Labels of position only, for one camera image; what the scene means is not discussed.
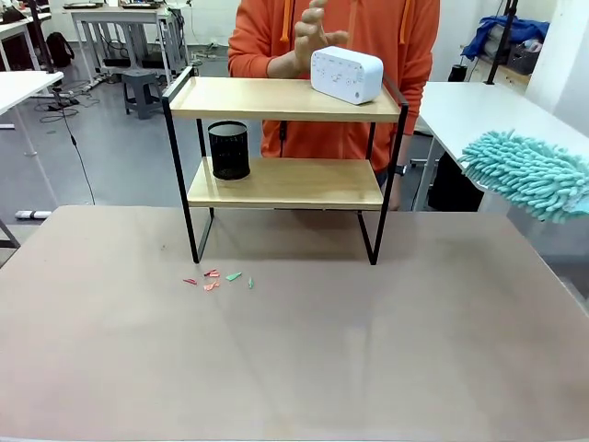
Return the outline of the person's right hand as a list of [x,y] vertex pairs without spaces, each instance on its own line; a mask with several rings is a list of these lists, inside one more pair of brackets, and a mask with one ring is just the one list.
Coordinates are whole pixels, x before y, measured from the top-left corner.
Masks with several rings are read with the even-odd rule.
[[312,54],[329,46],[344,44],[349,33],[344,30],[326,32],[323,18],[328,0],[311,0],[301,19],[294,25],[294,57],[301,71],[309,69]]

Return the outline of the white rounded clock box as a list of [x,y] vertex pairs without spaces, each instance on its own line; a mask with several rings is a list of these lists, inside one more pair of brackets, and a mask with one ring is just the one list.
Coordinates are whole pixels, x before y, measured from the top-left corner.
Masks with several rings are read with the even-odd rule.
[[380,93],[383,62],[376,56],[329,46],[311,56],[311,87],[353,105],[373,101]]

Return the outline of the black mesh pen holder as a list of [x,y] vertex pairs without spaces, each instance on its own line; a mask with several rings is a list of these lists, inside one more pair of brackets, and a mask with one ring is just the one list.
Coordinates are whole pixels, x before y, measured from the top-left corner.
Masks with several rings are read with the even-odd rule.
[[250,173],[248,129],[243,122],[221,121],[208,126],[213,175],[219,180],[241,180]]

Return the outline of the teal chenille duster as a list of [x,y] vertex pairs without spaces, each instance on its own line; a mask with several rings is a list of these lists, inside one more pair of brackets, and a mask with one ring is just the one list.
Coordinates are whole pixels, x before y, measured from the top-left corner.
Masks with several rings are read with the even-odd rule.
[[463,174],[539,221],[589,216],[589,160],[514,131],[490,131],[458,162]]

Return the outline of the person's right forearm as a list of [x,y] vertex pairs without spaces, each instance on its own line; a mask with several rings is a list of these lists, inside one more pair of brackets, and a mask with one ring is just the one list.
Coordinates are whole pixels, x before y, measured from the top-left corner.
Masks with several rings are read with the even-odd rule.
[[274,79],[298,78],[302,72],[302,65],[298,52],[292,50],[286,54],[274,57],[267,65],[267,77]]

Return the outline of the two-tier wooden metal shelf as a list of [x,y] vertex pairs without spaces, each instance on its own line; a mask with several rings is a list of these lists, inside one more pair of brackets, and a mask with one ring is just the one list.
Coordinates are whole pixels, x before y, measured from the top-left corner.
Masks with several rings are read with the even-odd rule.
[[[395,176],[409,104],[397,86],[386,80],[377,97],[352,105],[316,92],[302,79],[261,79],[197,76],[184,69],[164,91],[163,111],[179,187],[191,257],[200,262],[217,208],[341,210],[360,219],[368,260],[377,264],[392,186],[381,192],[370,164],[374,139],[367,139],[365,159],[259,158],[241,182],[218,183],[212,162],[202,159],[190,185],[184,181],[174,119],[193,119],[201,151],[206,149],[202,122],[237,117],[245,120],[287,122],[367,122],[370,134],[379,123],[396,127],[387,176]],[[379,213],[376,233],[368,234],[363,212]]]

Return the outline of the grey plastic stool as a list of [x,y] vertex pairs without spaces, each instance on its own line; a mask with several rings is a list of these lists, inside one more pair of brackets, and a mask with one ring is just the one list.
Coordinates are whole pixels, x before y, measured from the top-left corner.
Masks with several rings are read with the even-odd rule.
[[155,74],[128,70],[121,74],[125,113],[134,111],[139,120],[148,120],[162,107],[162,94]]

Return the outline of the blue cloth pile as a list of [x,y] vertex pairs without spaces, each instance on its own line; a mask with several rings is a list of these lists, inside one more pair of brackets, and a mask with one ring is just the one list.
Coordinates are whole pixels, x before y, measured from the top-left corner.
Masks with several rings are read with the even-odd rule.
[[[488,41],[496,40],[501,42],[507,16],[488,16],[479,21],[479,27],[476,30],[472,41],[462,50],[461,55],[473,61],[476,57],[484,52],[485,45]],[[507,34],[505,45],[520,44],[528,40],[538,40],[543,42],[549,31],[547,21],[536,21],[531,19],[521,19],[514,17],[512,25]]]

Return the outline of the black tripod pole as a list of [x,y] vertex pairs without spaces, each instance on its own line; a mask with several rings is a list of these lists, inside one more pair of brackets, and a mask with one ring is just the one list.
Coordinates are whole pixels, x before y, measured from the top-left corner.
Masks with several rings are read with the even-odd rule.
[[506,16],[506,21],[503,27],[503,33],[501,39],[499,41],[498,49],[495,53],[495,56],[492,61],[491,69],[488,74],[488,77],[485,81],[486,85],[493,86],[494,85],[494,77],[499,67],[499,62],[503,58],[503,54],[505,52],[506,44],[510,38],[511,28],[514,21],[514,16],[516,15],[517,5],[519,0],[506,0],[505,1],[505,9],[504,14]]

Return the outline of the grey plastic crate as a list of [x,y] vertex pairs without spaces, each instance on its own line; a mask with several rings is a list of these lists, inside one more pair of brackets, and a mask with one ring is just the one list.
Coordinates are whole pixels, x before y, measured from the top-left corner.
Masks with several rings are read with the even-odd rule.
[[543,44],[537,40],[525,41],[514,45],[507,59],[507,67],[520,75],[533,73]]

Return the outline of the black backpack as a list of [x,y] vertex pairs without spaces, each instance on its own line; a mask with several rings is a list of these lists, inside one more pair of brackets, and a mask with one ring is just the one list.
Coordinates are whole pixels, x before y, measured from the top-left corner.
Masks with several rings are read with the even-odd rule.
[[47,37],[46,44],[55,67],[65,68],[75,59],[71,45],[60,32],[52,32]]

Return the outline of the black stand pole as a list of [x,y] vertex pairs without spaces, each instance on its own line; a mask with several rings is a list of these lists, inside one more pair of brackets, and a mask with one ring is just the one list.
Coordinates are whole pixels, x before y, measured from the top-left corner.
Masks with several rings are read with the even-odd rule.
[[45,41],[43,33],[42,33],[41,20],[39,17],[36,0],[28,0],[28,7],[29,7],[30,15],[32,17],[32,23],[33,23],[33,27],[35,29],[35,33],[37,36],[37,41],[38,41],[38,44],[40,47],[42,61],[45,63],[45,67],[46,67],[47,72],[49,74],[53,74],[55,72],[55,69],[52,65],[52,59],[51,59],[49,50],[47,48],[46,41]]

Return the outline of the white far desk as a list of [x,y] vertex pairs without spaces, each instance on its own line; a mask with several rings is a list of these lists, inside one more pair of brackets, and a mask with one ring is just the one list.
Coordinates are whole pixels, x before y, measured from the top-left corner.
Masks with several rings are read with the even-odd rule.
[[[39,17],[42,29],[52,14],[41,11]],[[0,15],[0,72],[41,70],[44,65],[31,15],[13,22]]]

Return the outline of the white side table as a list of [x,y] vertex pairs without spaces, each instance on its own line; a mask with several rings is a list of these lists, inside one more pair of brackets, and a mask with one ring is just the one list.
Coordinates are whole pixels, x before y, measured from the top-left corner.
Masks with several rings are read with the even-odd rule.
[[49,181],[49,178],[40,162],[38,153],[35,150],[27,132],[26,125],[23,123],[21,114],[17,106],[23,101],[32,98],[43,89],[51,87],[64,78],[62,72],[48,73],[46,71],[6,71],[0,72],[0,116],[7,112],[12,112],[17,117],[17,128],[21,128],[27,142],[26,157],[35,160],[38,171],[44,180],[45,186],[52,198],[54,206],[57,206],[57,199]]

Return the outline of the white metal-frame desk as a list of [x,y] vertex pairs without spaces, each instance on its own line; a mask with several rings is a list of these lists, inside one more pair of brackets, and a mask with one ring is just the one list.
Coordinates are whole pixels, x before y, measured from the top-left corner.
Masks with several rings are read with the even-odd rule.
[[62,7],[72,19],[88,80],[142,69],[170,82],[189,61],[183,7],[165,0],[117,2],[74,0]]

